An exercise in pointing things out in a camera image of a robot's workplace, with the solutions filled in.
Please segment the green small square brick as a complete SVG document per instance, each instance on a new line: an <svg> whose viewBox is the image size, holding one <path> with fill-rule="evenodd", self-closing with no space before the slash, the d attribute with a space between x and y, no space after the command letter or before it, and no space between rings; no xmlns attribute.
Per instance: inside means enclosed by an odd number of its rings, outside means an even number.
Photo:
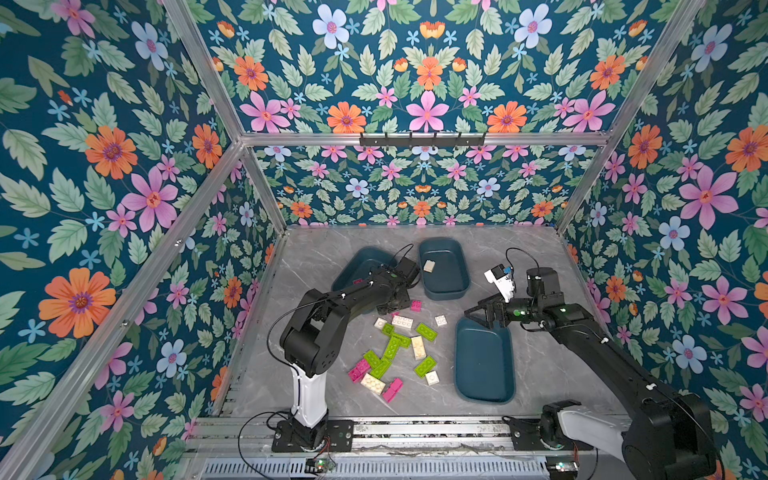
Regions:
<svg viewBox="0 0 768 480"><path fill-rule="evenodd" d="M393 326L393 325L391 325L391 324L389 324L389 323L386 323L386 324L385 324L385 325L382 327L381 331L382 331L382 333L383 333L383 334L385 334L385 335L387 335L387 336L389 336L389 337L392 337L392 336L393 336L393 334L395 333L395 331L394 331L394 326Z"/></svg>

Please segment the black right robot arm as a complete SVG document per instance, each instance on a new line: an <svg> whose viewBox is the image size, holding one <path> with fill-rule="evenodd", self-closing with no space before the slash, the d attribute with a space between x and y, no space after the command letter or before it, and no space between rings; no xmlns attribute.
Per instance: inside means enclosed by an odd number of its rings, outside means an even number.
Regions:
<svg viewBox="0 0 768 480"><path fill-rule="evenodd" d="M484 276L497 292L466 310L467 318L483 327L532 324L550 334L600 378L626 411L619 419L576 401L547 404L535 425L543 445L590 445L623 461L637 479L698 479L716 472L721 457L712 439L709 407L697 395L682 395L661 382L603 333L586 308L566 303L554 269L529 269L523 297L515 294L512 270L497 265Z"/></svg>

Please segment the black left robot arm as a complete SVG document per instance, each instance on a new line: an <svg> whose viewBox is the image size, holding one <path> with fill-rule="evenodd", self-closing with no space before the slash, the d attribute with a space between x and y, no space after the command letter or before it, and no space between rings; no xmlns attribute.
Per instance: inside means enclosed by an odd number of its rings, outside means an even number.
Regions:
<svg viewBox="0 0 768 480"><path fill-rule="evenodd" d="M279 339L292 373L292 413L299 426L313 430L327 421L326 372L341 352L350 321L372 310L386 315L409 307L419 272L417 263L403 258L371 269L341 290L305 293Z"/></svg>

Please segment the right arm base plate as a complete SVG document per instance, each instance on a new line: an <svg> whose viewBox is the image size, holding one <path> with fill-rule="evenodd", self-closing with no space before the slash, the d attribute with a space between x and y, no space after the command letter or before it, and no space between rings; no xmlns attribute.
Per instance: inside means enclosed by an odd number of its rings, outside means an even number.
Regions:
<svg viewBox="0 0 768 480"><path fill-rule="evenodd" d="M518 451L592 451L593 447L564 435L556 420L544 415L537 418L503 416L514 448Z"/></svg>

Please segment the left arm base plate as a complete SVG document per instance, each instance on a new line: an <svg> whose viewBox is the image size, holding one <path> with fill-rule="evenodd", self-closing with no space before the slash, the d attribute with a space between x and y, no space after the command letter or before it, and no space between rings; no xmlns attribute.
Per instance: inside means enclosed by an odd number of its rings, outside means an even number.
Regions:
<svg viewBox="0 0 768 480"><path fill-rule="evenodd" d="M313 428L297 420L282 420L274 433L273 453L319 453L329 449L331 453L352 450L355 422L351 420L325 420Z"/></svg>

